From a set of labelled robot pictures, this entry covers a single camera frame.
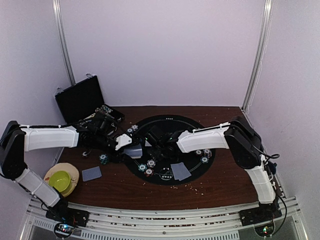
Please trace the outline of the white blue chip stack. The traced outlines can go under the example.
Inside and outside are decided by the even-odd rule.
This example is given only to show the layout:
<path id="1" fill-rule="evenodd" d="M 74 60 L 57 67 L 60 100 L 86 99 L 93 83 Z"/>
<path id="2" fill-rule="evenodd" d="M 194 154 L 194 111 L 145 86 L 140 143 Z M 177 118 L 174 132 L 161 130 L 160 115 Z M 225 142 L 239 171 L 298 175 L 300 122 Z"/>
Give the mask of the white blue chip stack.
<path id="1" fill-rule="evenodd" d="M 153 159 L 147 161 L 147 166 L 149 168 L 154 168 L 156 166 L 156 162 Z"/>

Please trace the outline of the card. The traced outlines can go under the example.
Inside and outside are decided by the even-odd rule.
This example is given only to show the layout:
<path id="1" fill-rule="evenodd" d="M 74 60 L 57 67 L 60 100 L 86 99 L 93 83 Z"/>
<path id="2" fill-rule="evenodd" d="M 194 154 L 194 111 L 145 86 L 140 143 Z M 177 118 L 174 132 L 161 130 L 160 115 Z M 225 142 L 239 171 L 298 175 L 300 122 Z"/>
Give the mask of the card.
<path id="1" fill-rule="evenodd" d="M 178 181 L 179 180 L 179 170 L 178 167 L 175 164 L 171 164 L 170 165 L 171 171 L 172 171 L 172 175 L 173 178 Z"/>
<path id="2" fill-rule="evenodd" d="M 179 162 L 179 163 L 174 163 L 178 170 L 179 170 L 179 180 L 178 181 L 183 181 L 189 177 L 192 176 L 192 174 L 190 173 L 190 171 L 187 169 L 187 167 L 185 166 L 185 164 L 183 162 Z"/>

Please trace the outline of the clear dealer button disc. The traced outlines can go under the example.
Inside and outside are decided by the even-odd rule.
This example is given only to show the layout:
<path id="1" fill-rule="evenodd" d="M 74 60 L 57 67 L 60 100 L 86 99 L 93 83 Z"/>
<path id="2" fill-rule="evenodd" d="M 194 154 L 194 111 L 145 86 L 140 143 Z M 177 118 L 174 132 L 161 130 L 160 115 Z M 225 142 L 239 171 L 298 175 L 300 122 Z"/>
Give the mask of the clear dealer button disc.
<path id="1" fill-rule="evenodd" d="M 159 177 L 163 181 L 169 181 L 173 177 L 173 172 L 170 167 L 164 167 L 158 173 Z"/>

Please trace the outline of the playing card deck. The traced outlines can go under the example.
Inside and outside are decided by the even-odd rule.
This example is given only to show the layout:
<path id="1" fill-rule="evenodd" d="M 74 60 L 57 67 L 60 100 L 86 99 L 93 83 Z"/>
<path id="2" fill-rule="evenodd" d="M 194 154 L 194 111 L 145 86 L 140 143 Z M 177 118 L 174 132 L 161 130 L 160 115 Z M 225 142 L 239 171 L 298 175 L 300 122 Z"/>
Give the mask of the playing card deck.
<path id="1" fill-rule="evenodd" d="M 143 149 L 140 145 L 125 148 L 123 153 L 132 159 L 140 159 L 143 156 Z"/>

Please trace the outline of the green fifty chip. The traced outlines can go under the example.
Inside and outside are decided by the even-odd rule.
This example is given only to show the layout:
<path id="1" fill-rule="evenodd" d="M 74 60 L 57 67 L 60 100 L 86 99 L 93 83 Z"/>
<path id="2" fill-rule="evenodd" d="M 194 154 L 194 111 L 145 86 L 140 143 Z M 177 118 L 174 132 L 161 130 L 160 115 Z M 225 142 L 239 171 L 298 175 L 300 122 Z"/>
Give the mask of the green fifty chip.
<path id="1" fill-rule="evenodd" d="M 146 164 L 139 164 L 138 165 L 138 170 L 141 171 L 141 172 L 144 172 L 146 169 L 147 169 L 147 165 Z"/>

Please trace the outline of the blue ten chip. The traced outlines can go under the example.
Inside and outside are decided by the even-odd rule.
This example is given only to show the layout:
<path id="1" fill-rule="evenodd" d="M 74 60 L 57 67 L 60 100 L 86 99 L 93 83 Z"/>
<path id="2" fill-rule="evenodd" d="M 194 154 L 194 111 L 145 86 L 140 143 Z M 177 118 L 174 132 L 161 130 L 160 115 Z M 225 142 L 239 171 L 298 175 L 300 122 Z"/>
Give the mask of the blue ten chip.
<path id="1" fill-rule="evenodd" d="M 138 125 L 134 124 L 134 125 L 131 126 L 131 128 L 132 128 L 133 131 L 136 131 L 138 129 Z"/>

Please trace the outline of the blue green chip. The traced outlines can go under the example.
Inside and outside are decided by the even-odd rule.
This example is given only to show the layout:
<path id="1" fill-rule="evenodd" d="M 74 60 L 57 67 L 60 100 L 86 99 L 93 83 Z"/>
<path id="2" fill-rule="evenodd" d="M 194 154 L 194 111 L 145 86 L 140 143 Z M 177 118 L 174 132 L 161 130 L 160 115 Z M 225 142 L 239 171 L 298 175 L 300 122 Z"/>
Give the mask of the blue green chip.
<path id="1" fill-rule="evenodd" d="M 209 159 L 206 157 L 206 156 L 203 156 L 201 157 L 200 161 L 203 163 L 203 164 L 207 164 L 209 162 Z"/>

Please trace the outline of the blue ten chips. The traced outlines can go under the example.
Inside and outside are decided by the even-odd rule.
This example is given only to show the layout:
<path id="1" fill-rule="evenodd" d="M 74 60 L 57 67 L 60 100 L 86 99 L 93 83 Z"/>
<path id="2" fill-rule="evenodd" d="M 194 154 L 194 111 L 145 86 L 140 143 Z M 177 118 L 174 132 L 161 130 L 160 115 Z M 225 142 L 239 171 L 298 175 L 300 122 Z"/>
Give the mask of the blue ten chips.
<path id="1" fill-rule="evenodd" d="M 205 157 L 207 157 L 207 158 L 211 158 L 212 157 L 212 152 L 211 152 L 211 150 L 210 149 L 204 149 L 203 150 L 203 155 L 205 156 Z"/>

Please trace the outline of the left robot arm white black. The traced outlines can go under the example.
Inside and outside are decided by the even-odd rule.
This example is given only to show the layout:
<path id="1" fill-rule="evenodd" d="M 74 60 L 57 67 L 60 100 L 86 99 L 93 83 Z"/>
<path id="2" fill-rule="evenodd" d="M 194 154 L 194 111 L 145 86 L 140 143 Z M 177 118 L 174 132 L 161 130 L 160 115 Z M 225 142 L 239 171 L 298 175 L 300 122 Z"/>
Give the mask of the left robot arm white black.
<path id="1" fill-rule="evenodd" d="M 27 189 L 52 208 L 61 222 L 67 222 L 72 211 L 61 203 L 63 196 L 27 165 L 25 154 L 46 149 L 88 148 L 106 151 L 112 160 L 121 161 L 122 149 L 139 140 L 127 131 L 112 137 L 107 133 L 110 124 L 117 125 L 117 121 L 99 115 L 64 125 L 27 125 L 12 120 L 0 139 L 0 175 Z"/>

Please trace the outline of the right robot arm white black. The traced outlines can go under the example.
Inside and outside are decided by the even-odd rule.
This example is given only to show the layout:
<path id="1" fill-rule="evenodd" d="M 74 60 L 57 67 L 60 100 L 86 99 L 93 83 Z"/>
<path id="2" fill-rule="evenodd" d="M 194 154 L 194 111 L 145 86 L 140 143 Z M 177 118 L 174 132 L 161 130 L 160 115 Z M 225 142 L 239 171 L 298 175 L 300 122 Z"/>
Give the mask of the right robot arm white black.
<path id="1" fill-rule="evenodd" d="M 259 204 L 262 205 L 256 210 L 258 219 L 266 221 L 276 212 L 274 204 L 279 196 L 273 177 L 277 165 L 270 160 L 280 155 L 264 152 L 261 137 L 245 119 L 237 116 L 230 122 L 216 126 L 175 132 L 164 132 L 158 126 L 153 126 L 143 137 L 157 150 L 157 157 L 161 159 L 177 159 L 193 152 L 198 155 L 201 164 L 208 164 L 213 150 L 228 149 L 236 165 L 247 172 L 256 190 Z"/>

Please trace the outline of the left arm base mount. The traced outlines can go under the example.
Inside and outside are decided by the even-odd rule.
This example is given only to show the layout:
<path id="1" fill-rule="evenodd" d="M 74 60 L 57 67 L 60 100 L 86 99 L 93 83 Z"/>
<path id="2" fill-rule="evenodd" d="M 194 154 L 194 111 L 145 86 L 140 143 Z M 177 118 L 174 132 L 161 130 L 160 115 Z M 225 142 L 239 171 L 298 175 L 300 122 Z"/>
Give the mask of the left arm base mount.
<path id="1" fill-rule="evenodd" d="M 90 216 L 86 210 L 70 208 L 65 199 L 59 200 L 54 206 L 48 206 L 43 202 L 41 209 L 46 211 L 46 218 L 57 222 L 53 227 L 53 233 L 61 240 L 69 238 L 77 228 L 86 227 Z"/>

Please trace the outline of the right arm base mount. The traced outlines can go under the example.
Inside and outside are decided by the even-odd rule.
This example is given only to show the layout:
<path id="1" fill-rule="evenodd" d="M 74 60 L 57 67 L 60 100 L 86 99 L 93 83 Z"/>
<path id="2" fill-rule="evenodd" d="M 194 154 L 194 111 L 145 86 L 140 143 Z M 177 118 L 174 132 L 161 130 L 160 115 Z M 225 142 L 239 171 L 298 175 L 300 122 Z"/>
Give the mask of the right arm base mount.
<path id="1" fill-rule="evenodd" d="M 258 207 L 241 210 L 238 214 L 243 227 L 253 226 L 256 235 L 265 239 L 276 232 L 274 220 L 282 216 L 277 198 L 272 203 L 259 203 Z"/>

